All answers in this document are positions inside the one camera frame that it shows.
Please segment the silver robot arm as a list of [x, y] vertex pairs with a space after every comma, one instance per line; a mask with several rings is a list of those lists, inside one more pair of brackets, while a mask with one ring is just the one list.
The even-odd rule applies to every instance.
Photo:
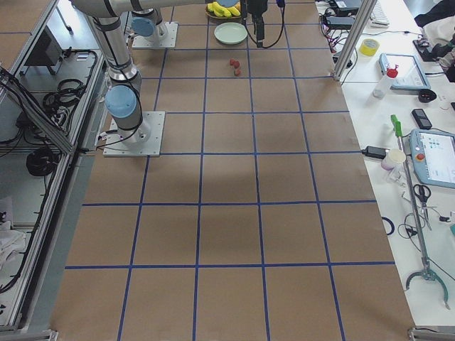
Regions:
[[163, 40], [168, 34], [160, 8], [132, 11], [131, 27], [136, 35], [149, 41]]
[[105, 104], [117, 124], [120, 141], [129, 143], [141, 139], [149, 129], [142, 114], [140, 87], [141, 75], [132, 60], [121, 27], [121, 15], [132, 12], [139, 20], [147, 21], [151, 28], [136, 32], [144, 36], [155, 29], [154, 19], [163, 7], [207, 4], [207, 1], [72, 1], [91, 25], [101, 52], [108, 64], [112, 89], [105, 96]]

